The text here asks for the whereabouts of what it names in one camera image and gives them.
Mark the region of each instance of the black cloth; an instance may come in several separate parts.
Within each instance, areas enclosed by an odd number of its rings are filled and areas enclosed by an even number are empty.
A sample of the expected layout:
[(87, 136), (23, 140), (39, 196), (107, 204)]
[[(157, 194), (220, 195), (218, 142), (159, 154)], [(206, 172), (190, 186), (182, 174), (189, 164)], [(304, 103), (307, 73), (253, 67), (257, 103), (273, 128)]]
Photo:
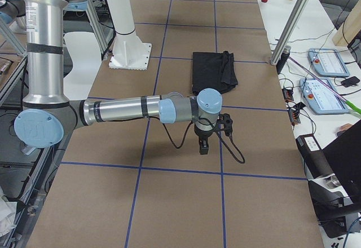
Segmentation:
[(231, 91), (238, 85), (233, 54), (228, 51), (194, 52), (192, 84), (194, 95), (205, 88), (216, 89), (221, 94)]

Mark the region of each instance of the blue joint cover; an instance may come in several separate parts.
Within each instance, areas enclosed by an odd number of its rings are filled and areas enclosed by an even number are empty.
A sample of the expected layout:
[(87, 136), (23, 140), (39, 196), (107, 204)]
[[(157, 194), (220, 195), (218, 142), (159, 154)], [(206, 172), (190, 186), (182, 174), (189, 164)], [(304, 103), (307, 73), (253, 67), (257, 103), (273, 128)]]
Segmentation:
[(70, 3), (67, 7), (67, 11), (86, 11), (88, 8), (88, 1)]
[(9, 23), (11, 23), (12, 22), (12, 18), (9, 16), (9, 15), (7, 15), (6, 13), (4, 13), (4, 12), (0, 12), (0, 18), (4, 21), (4, 23), (6, 23), (6, 24), (9, 24)]
[(22, 111), (15, 119), (14, 129), (21, 141), (36, 148), (50, 147), (64, 136), (60, 121), (49, 112), (39, 109)]
[(215, 89), (206, 88), (197, 96), (198, 106), (209, 114), (218, 114), (222, 109), (222, 95)]
[(159, 119), (162, 123), (174, 123), (177, 113), (175, 106), (170, 99), (159, 101)]

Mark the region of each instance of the robotic arm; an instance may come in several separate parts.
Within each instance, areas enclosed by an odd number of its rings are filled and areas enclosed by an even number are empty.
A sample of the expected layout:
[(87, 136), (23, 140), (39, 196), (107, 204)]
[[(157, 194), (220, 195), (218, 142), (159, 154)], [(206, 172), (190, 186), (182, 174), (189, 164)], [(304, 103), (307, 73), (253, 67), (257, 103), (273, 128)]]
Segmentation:
[(14, 124), (23, 142), (45, 148), (94, 122), (159, 116), (162, 123), (194, 122), (200, 152), (207, 154), (207, 139), (223, 120), (218, 91), (207, 88), (190, 98), (171, 93), (112, 101), (69, 101), (63, 93), (63, 10), (68, 5), (84, 8), (86, 0), (25, 0), (25, 5), (29, 94)]

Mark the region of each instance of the white stand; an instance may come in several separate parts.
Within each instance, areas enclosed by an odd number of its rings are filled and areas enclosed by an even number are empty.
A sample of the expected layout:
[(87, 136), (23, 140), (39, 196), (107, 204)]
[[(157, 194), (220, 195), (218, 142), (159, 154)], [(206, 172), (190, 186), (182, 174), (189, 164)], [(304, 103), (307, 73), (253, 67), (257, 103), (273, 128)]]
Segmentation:
[(130, 0), (107, 0), (117, 32), (110, 68), (147, 69), (152, 45), (135, 32)]

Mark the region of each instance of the sticker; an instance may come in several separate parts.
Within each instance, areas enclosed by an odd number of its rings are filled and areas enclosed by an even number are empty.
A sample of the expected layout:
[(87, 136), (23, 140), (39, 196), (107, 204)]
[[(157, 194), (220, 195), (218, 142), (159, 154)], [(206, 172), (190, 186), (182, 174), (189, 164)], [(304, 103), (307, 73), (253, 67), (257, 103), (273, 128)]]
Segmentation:
[(26, 6), (27, 32), (38, 32), (38, 4), (32, 3)]
[(309, 149), (311, 151), (320, 150), (320, 148), (318, 147), (318, 145), (313, 137), (305, 137), (305, 142), (309, 146)]

